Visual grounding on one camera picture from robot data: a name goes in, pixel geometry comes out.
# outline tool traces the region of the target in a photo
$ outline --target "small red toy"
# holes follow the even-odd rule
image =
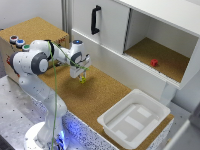
[[[155,67],[157,64],[158,64],[158,60],[157,60],[157,59],[152,59],[152,60],[151,60],[151,65],[152,65],[153,67]]]

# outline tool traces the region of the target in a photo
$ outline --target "white plastic bin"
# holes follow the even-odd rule
[[[122,147],[136,149],[169,113],[169,108],[135,89],[102,114],[98,122]]]

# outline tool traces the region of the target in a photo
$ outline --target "cabinet compartment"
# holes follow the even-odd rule
[[[74,0],[73,30],[94,42],[122,54],[130,9],[113,0]],[[96,28],[99,33],[91,34],[91,15],[96,5]]]
[[[131,10],[124,53],[181,83],[198,37]]]

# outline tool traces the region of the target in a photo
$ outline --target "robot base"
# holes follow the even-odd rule
[[[36,144],[35,137],[37,136],[38,132],[44,125],[44,122],[40,122],[34,126],[32,126],[25,135],[24,138],[24,149],[25,150],[49,150],[48,147],[41,148]],[[68,147],[69,145],[69,139],[65,140],[65,146]]]

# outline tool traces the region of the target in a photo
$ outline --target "cardboard box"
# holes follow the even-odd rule
[[[17,49],[15,45],[10,44],[10,37],[12,35],[25,40],[26,44],[31,44],[34,40],[51,40],[63,47],[69,48],[69,35],[39,17],[0,31],[0,51],[5,71],[15,82],[18,82],[18,76],[14,73],[7,60],[11,54],[21,51],[21,49]]]

